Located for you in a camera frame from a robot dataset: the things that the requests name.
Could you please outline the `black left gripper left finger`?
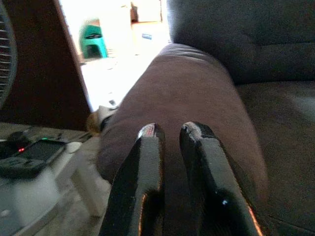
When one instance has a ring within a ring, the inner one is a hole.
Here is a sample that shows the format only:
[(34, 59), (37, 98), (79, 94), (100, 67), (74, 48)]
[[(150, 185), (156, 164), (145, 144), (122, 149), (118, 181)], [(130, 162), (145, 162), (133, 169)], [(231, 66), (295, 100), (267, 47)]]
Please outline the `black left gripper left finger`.
[(161, 236), (165, 134), (156, 123), (141, 128), (114, 178), (101, 236)]

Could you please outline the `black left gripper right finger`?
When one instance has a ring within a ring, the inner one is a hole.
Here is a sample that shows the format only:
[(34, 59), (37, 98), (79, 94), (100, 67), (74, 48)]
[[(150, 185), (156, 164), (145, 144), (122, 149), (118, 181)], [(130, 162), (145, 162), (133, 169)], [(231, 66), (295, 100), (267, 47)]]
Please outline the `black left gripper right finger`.
[(180, 149), (197, 235), (261, 236), (263, 231), (212, 130), (198, 122), (184, 123)]

